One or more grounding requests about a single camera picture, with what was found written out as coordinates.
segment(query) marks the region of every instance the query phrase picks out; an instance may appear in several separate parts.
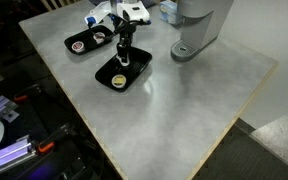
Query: floor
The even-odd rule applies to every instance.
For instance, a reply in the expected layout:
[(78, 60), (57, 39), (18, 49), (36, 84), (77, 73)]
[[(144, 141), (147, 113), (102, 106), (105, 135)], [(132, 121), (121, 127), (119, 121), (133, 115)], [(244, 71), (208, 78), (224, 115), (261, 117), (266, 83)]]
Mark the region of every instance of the floor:
[(233, 126), (194, 180), (286, 180), (288, 165)]
[[(14, 59), (18, 54), (33, 50), (29, 40), (25, 39), (25, 36), (20, 31), (17, 35), (19, 39), (16, 42), (17, 52), (14, 53), (10, 48), (0, 53), (0, 75), (8, 77), (19, 71), (26, 70), (36, 82), (45, 87), (48, 93), (56, 96), (60, 89), (37, 53), (28, 55), (13, 64), (5, 65), (5, 61)], [(254, 129), (247, 124), (244, 124), (244, 130), (245, 127), (247, 132), (250, 133), (249, 137), (288, 164), (288, 115), (258, 129)]]

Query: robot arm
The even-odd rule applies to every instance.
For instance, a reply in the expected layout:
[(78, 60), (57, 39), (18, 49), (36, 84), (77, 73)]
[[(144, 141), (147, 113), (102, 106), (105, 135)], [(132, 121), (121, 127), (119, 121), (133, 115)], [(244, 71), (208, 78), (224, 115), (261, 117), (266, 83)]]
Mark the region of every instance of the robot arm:
[(151, 24), (150, 14), (139, 0), (111, 1), (111, 3), (105, 1), (91, 10), (84, 19), (88, 26), (91, 27), (93, 24), (100, 23), (107, 15), (110, 15), (113, 20), (114, 35), (120, 34), (120, 41), (116, 46), (116, 58), (119, 59), (122, 66), (126, 67), (130, 64), (129, 49), (136, 26)]

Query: white wall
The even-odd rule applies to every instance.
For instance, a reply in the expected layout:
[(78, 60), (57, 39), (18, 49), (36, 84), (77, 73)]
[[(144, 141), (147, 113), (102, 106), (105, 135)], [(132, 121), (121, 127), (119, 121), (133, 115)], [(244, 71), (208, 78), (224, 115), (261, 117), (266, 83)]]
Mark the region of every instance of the white wall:
[(288, 113), (288, 0), (235, 0), (221, 35), (279, 62), (242, 119), (259, 128)]

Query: chair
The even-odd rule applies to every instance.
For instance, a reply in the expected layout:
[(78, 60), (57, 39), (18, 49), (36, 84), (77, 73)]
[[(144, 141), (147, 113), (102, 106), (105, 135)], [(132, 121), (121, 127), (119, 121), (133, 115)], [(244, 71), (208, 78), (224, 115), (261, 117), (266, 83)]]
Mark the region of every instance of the chair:
[(48, 11), (53, 11), (54, 9), (58, 9), (69, 4), (75, 3), (80, 0), (41, 0), (43, 5)]

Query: small black tray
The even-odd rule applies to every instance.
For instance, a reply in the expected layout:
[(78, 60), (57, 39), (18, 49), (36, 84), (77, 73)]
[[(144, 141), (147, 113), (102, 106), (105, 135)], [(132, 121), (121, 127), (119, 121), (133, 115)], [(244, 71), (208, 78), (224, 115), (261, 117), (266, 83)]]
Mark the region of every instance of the small black tray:
[[(147, 67), (152, 55), (141, 49), (131, 47), (129, 58), (130, 64), (123, 67), (115, 55), (96, 72), (95, 79), (114, 91), (124, 92)], [(112, 85), (112, 78), (118, 74), (126, 77), (126, 84), (123, 88), (116, 88)]]
[[(92, 27), (92, 31), (94, 34), (97, 32), (102, 32), (105, 34), (105, 37), (113, 35), (113, 32), (111, 30), (109, 30), (107, 27), (102, 26), (102, 25)], [(67, 47), (67, 49), (71, 51), (71, 53), (77, 54), (77, 55), (82, 55), (82, 54), (88, 53), (88, 52), (90, 52), (96, 48), (99, 48), (99, 47), (101, 47), (107, 43), (110, 43), (112, 41), (112, 39), (105, 39), (102, 43), (97, 44), (97, 42), (93, 38), (93, 33), (90, 30), (85, 30), (81, 33), (78, 33), (72, 37), (67, 38), (64, 41), (64, 44)], [(83, 52), (77, 53), (72, 49), (72, 45), (77, 41), (81, 41), (84, 43), (85, 50)]]

